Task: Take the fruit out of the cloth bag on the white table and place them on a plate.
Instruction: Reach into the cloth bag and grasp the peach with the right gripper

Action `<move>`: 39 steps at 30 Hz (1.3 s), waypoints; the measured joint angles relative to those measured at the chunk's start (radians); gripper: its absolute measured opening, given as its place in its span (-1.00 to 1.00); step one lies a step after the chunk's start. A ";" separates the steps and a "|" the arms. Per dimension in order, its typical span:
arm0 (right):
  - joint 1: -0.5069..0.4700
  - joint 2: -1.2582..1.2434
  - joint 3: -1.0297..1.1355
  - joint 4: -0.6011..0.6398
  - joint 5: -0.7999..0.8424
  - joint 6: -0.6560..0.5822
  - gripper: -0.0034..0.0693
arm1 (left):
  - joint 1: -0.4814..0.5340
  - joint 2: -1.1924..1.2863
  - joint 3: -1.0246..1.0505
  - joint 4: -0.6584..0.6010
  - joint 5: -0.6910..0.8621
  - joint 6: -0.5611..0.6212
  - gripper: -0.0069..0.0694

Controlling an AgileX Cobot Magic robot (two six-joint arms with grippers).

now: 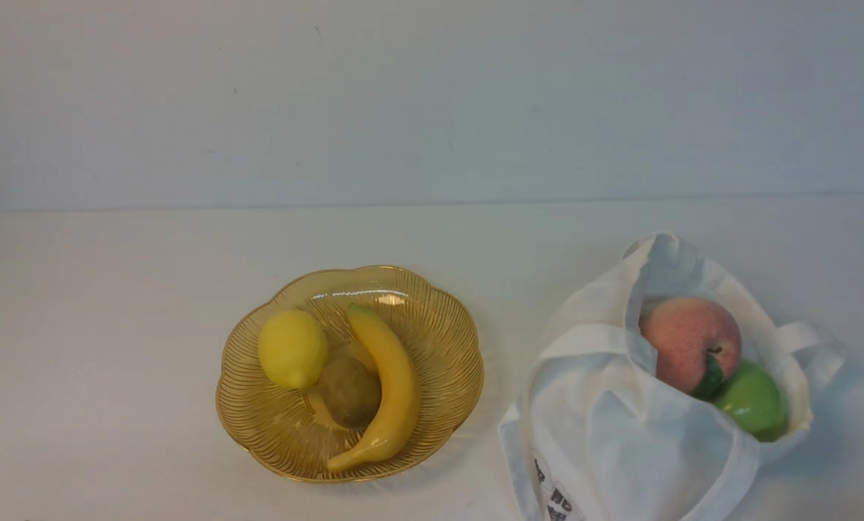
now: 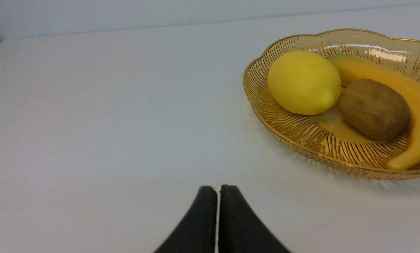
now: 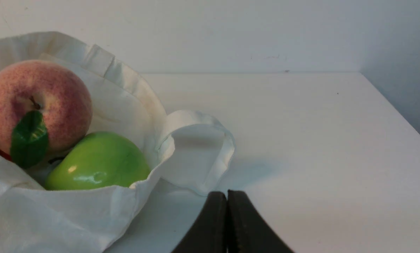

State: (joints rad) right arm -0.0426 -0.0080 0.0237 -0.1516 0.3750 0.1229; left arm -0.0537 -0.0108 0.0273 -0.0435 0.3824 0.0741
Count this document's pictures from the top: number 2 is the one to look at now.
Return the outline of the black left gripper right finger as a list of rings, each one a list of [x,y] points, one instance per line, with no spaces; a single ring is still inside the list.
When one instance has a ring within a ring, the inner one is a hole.
[[[250,208],[237,186],[222,185],[218,225],[220,253],[289,253]]]

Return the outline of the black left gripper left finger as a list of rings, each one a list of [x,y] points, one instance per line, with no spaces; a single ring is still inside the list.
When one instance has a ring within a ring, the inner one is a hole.
[[[214,253],[218,196],[211,186],[201,186],[178,226],[156,253]]]

